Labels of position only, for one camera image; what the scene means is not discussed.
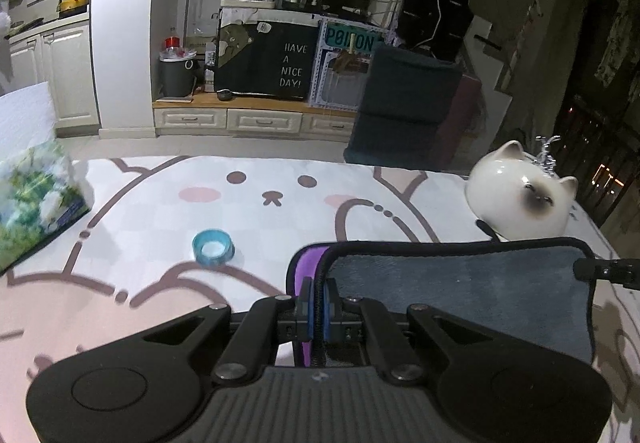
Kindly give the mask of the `poison sign frame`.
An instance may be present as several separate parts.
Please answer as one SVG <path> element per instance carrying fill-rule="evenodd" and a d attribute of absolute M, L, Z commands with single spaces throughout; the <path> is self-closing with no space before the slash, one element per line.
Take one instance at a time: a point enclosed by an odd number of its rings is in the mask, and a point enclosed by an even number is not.
<path fill-rule="evenodd" d="M 387 30 L 338 18 L 322 18 L 308 103 L 332 111 L 356 112 L 372 56 Z"/>

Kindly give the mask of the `white ceramic cat bowl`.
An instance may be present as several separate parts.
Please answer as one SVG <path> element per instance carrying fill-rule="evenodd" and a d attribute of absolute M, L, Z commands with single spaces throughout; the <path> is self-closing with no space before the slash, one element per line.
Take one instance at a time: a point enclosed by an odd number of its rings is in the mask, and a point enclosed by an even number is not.
<path fill-rule="evenodd" d="M 559 177 L 554 159 L 528 155 L 511 140 L 481 158 L 465 183 L 473 214 L 509 241 L 564 234 L 578 191 L 573 176 Z"/>

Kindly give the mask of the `white kitchen cabinet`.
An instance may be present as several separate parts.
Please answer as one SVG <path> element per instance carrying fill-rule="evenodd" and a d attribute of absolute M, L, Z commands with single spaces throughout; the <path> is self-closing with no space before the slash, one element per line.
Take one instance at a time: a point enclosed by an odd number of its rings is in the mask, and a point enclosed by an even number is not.
<path fill-rule="evenodd" d="M 11 37 L 9 45 L 12 84 L 21 89 L 45 82 L 58 129 L 99 127 L 88 15 L 26 30 Z"/>

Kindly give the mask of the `small black bowl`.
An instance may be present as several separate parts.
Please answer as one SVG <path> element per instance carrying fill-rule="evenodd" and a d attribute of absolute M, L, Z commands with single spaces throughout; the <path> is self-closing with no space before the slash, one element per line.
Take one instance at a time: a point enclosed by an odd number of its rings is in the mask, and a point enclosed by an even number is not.
<path fill-rule="evenodd" d="M 218 91 L 217 92 L 217 99 L 221 102 L 228 102 L 231 101 L 233 99 L 233 94 L 230 91 L 224 90 L 224 91 Z"/>

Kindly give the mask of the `blue tape roll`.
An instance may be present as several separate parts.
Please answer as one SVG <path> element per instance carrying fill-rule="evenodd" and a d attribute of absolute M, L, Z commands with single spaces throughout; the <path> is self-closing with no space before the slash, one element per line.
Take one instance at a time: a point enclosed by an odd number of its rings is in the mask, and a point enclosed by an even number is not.
<path fill-rule="evenodd" d="M 206 229 L 192 239 L 192 251 L 203 267 L 218 267 L 228 263 L 235 254 L 230 235 L 220 229 Z"/>

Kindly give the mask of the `maroon folded mat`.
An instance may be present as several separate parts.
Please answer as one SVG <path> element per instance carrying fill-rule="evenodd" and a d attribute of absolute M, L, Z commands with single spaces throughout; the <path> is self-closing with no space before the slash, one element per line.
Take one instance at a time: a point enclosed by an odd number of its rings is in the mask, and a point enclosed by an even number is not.
<path fill-rule="evenodd" d="M 480 114 L 482 81 L 464 74 L 451 100 L 448 114 L 436 131 L 431 161 L 436 170 L 447 169 L 462 141 L 463 134 Z"/>

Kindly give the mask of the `dark teal folded cushion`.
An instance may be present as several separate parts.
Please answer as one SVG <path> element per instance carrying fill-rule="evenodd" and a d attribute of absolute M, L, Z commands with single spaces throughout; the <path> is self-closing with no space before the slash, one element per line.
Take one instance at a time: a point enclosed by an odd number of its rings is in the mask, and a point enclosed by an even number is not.
<path fill-rule="evenodd" d="M 383 44 L 373 55 L 346 163 L 434 170 L 436 134 L 462 78 L 460 68 Z"/>

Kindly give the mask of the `dark grey trash bin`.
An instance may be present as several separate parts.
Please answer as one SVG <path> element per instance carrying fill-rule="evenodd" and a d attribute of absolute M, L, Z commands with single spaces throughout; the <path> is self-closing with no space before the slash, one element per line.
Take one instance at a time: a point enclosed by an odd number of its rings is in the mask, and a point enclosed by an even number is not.
<path fill-rule="evenodd" d="M 185 99 L 196 86 L 198 60 L 194 55 L 183 58 L 160 58 L 160 96 L 163 99 Z"/>

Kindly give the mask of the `green floral tissue pack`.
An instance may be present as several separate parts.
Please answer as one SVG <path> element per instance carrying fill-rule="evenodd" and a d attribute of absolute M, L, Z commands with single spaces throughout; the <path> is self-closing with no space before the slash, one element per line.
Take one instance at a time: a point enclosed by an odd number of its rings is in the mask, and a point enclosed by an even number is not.
<path fill-rule="evenodd" d="M 6 272 L 89 211 L 72 159 L 58 140 L 1 162 L 1 271 Z"/>

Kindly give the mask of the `black hanging bag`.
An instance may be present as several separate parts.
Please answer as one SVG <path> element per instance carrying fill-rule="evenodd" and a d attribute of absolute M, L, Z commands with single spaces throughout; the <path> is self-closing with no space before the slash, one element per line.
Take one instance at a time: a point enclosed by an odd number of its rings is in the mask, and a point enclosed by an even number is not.
<path fill-rule="evenodd" d="M 404 0 L 396 33 L 406 48 L 454 62 L 472 21 L 470 0 Z"/>

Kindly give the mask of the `white drawer bench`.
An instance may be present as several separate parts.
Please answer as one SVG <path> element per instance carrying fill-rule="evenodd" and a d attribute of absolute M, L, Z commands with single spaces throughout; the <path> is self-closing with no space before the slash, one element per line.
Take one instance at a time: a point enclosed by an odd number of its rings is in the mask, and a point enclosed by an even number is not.
<path fill-rule="evenodd" d="M 303 101 L 242 98 L 221 101 L 215 93 L 196 93 L 189 101 L 160 99 L 152 104 L 159 136 L 230 136 L 242 138 L 345 142 L 356 114 L 325 110 Z"/>

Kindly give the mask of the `black have a nice day cloth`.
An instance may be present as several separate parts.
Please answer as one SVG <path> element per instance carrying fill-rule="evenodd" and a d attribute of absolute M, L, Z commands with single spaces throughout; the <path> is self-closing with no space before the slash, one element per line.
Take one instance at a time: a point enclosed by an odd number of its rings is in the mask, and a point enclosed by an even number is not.
<path fill-rule="evenodd" d="M 315 25 L 258 21 L 221 27 L 215 91 L 303 101 L 311 86 L 317 42 Z"/>

